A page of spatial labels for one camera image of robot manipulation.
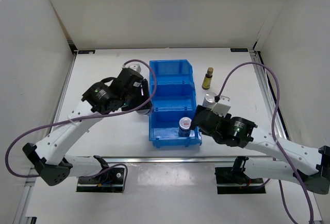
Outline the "white blue tall jar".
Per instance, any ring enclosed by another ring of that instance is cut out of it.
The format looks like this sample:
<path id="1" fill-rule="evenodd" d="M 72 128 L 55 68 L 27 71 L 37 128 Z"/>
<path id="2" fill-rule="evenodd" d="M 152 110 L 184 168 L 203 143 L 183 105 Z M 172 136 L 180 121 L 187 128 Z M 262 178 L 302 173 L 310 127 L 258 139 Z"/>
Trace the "white blue tall jar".
<path id="1" fill-rule="evenodd" d="M 210 108 L 212 109 L 213 106 L 216 104 L 215 102 L 215 96 L 216 93 L 214 92 L 207 92 L 204 96 L 203 104 L 202 106 L 205 108 Z"/>

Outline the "short red-label jar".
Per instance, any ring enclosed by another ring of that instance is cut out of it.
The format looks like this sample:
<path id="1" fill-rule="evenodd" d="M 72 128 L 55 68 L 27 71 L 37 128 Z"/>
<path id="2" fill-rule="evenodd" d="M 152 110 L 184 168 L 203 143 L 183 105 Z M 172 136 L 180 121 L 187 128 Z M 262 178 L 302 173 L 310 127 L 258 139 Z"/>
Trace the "short red-label jar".
<path id="1" fill-rule="evenodd" d="M 190 126 L 191 126 L 191 118 L 189 117 L 182 117 L 179 120 L 179 128 L 178 128 L 178 135 L 180 137 L 189 137 L 190 136 Z"/>

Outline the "short silver-lid jar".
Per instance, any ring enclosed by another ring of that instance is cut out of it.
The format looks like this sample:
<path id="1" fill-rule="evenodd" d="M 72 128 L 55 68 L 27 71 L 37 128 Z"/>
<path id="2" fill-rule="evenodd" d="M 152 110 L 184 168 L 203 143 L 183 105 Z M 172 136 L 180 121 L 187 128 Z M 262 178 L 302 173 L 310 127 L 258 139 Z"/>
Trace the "short silver-lid jar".
<path id="1" fill-rule="evenodd" d="M 141 108 L 141 109 L 137 110 L 136 112 L 140 115 L 151 115 L 153 112 L 153 107 Z"/>

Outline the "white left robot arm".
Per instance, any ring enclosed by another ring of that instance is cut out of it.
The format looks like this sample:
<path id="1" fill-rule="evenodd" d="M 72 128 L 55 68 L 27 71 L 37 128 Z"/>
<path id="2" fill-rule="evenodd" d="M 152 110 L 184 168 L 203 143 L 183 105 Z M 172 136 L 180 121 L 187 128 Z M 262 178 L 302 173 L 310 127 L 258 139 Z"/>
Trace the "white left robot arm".
<path id="1" fill-rule="evenodd" d="M 23 152 L 35 170 L 49 186 L 67 177 L 91 177 L 102 183 L 108 177 L 107 164 L 99 156 L 70 156 L 67 151 L 103 115 L 117 110 L 134 110 L 147 115 L 152 109 L 148 82 L 140 74 L 140 65 L 122 68 L 118 77 L 108 77 L 90 86 L 76 108 L 68 116 L 68 123 L 55 128 L 36 144 L 27 143 Z"/>

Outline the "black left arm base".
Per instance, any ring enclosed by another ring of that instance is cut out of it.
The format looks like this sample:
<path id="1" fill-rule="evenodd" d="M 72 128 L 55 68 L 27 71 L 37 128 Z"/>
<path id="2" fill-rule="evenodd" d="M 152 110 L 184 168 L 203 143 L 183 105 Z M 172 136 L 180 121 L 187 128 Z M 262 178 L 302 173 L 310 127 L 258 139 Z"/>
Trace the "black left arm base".
<path id="1" fill-rule="evenodd" d="M 105 173 L 91 177 L 79 177 L 76 192 L 79 193 L 123 193 L 126 187 L 128 167 L 119 163 L 109 167 Z"/>

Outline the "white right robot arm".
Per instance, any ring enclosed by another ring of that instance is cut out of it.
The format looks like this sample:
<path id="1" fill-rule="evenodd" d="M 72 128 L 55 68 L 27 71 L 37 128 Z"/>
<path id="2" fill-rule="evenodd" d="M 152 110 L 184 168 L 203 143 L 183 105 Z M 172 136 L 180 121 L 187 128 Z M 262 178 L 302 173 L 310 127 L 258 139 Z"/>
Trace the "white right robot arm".
<path id="1" fill-rule="evenodd" d="M 269 178 L 300 184 L 316 194 L 329 193 L 328 146 L 311 148 L 275 137 L 248 119 L 230 114 L 220 116 L 200 105 L 196 108 L 191 128 L 198 128 L 217 144 L 253 150 L 271 157 L 262 160 L 238 156 L 230 172 L 236 182 Z"/>

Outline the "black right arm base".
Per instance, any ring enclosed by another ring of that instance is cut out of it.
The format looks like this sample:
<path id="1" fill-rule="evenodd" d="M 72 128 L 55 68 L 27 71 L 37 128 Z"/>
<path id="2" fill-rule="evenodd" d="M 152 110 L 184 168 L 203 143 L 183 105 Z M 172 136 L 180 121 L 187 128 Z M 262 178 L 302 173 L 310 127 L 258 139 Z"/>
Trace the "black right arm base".
<path id="1" fill-rule="evenodd" d="M 263 178 L 249 178 L 245 173 L 248 157 L 237 157 L 234 161 L 214 165 L 218 195 L 265 194 L 268 182 Z"/>

